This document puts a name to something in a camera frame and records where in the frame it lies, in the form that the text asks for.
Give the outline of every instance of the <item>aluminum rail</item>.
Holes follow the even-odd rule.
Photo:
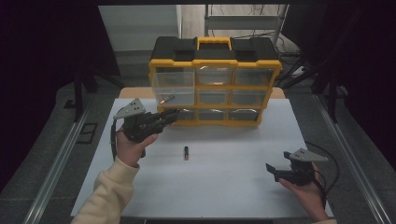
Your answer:
[[[377,221],[377,223],[392,223],[389,219],[388,213],[386,212],[384,205],[381,202],[381,199],[376,194],[375,188],[371,184],[370,180],[367,178],[366,174],[361,168],[358,160],[356,159],[353,149],[348,144],[345,139],[342,131],[338,127],[338,124],[333,123],[329,114],[327,113],[327,106],[324,102],[323,98],[314,94],[314,98],[317,100],[317,103],[320,107],[323,118],[325,119],[332,136],[337,143],[337,146],[340,148],[344,159],[346,160],[346,164],[348,165],[351,173],[355,177],[355,180],[361,189],[361,193],[366,199],[370,209],[373,212],[373,215]]]
[[[49,173],[47,174],[46,179],[41,185],[39,192],[35,196],[35,200],[33,201],[25,220],[22,222],[23,224],[38,223],[43,216],[47,204],[50,201],[50,196],[52,195],[52,192],[54,191],[58,183],[59,177],[64,170],[64,166],[66,165],[70,152],[72,151],[73,146],[78,138],[79,132],[81,131],[85,119],[88,116],[89,108],[92,103],[92,96],[88,95],[87,98],[87,107],[83,111],[80,119],[77,122],[73,123],[68,135],[64,139],[64,142],[62,143],[62,146],[49,169]]]

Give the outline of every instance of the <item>human hand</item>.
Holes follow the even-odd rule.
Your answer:
[[[137,162],[142,155],[143,149],[155,142],[157,138],[158,134],[153,134],[143,140],[143,142],[135,143],[129,141],[125,133],[119,130],[117,132],[117,157],[125,164],[137,168]]]
[[[314,163],[313,165],[317,171],[318,167]],[[315,172],[315,178],[319,181],[318,172]],[[279,179],[279,183],[294,193],[301,206],[315,222],[329,220],[326,211],[323,209],[321,192],[313,182],[304,186],[296,186],[285,179]]]

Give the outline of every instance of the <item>white table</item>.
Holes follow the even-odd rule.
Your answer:
[[[92,193],[97,174],[113,162],[109,144],[112,117],[132,100],[116,99],[72,216]],[[141,100],[147,111],[156,111],[155,100]],[[184,161],[185,146],[190,149],[188,161]],[[294,195],[265,169],[265,163],[289,169],[290,161],[283,157],[283,151],[294,152],[300,147],[305,147],[304,139],[287,99],[271,99],[258,127],[168,126],[139,161],[134,197],[122,215],[188,219],[307,217]],[[332,217],[330,206],[326,207]]]

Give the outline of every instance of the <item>metal frame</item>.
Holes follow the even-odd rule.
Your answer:
[[[209,5],[205,5],[205,36],[209,30],[274,30],[271,40],[276,45],[288,6],[281,5],[277,16],[233,16],[209,15]]]
[[[84,4],[95,4],[95,5],[100,5],[100,6],[119,6],[119,5],[155,5],[155,4],[160,4],[160,5],[176,5],[176,4],[183,4],[183,5],[192,5],[192,4],[245,4],[246,2],[243,1],[186,1],[186,0],[173,0],[173,1],[131,1],[131,0],[89,0],[86,3],[81,3],[82,5]],[[277,0],[270,0],[270,1],[249,1],[250,4],[328,4],[328,3],[333,3],[333,4],[347,4],[347,3],[356,3],[355,1],[352,0],[347,0],[347,1],[340,1],[340,0],[334,0],[334,1],[315,1],[315,0],[296,0],[296,1],[277,1]],[[279,20],[282,21],[281,24],[283,23],[284,16],[286,15],[286,10],[287,7],[282,8],[283,10],[279,14]],[[206,26],[207,21],[209,20],[208,16],[208,9],[205,9],[205,30],[208,26]],[[276,31],[275,33],[279,34],[280,33],[280,28],[281,24],[276,26]],[[372,209],[372,212],[377,220],[378,223],[391,223],[388,213],[386,212],[384,205],[382,204],[381,200],[379,199],[378,195],[375,192],[375,188],[373,185],[370,183],[368,178],[366,177],[365,173],[361,169],[361,166],[359,165],[357,159],[355,158],[352,148],[349,146],[347,143],[347,140],[343,136],[341,130],[339,129],[338,125],[332,122],[332,118],[330,118],[329,114],[327,113],[327,108],[326,104],[324,103],[323,99],[319,98],[317,95],[314,95],[314,98],[318,101],[318,104],[321,108],[322,115],[326,121],[326,123],[329,126],[329,129],[331,130],[333,137],[335,141],[337,142],[337,145],[340,147],[341,152],[343,156],[346,158],[346,162],[348,166],[351,169],[352,174],[354,175],[358,186],[361,188],[362,194],[367,200],[368,205]],[[82,124],[84,123],[85,118],[88,115],[90,103],[87,104],[87,108],[83,111],[83,114],[79,121],[77,123],[74,123],[72,126],[72,129],[69,132],[69,135],[64,140],[63,145],[61,146],[61,149],[58,153],[58,155],[55,158],[55,161],[53,162],[49,173],[43,182],[43,185],[41,186],[39,192],[37,193],[35,200],[29,209],[29,212],[27,213],[27,216],[23,223],[38,223],[48,205],[48,202],[50,200],[50,196],[52,195],[52,192],[54,191],[59,177],[62,173],[62,170],[64,169],[64,166],[67,162],[67,159],[70,155],[70,152],[73,148],[74,143],[77,140],[78,132],[80,131]]]

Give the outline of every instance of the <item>sleeve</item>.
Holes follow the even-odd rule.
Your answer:
[[[119,223],[122,210],[134,194],[132,182],[138,170],[116,157],[113,165],[96,177],[93,194],[72,223]]]
[[[326,221],[315,222],[313,224],[337,224],[337,220],[330,219],[330,220],[326,220]]]

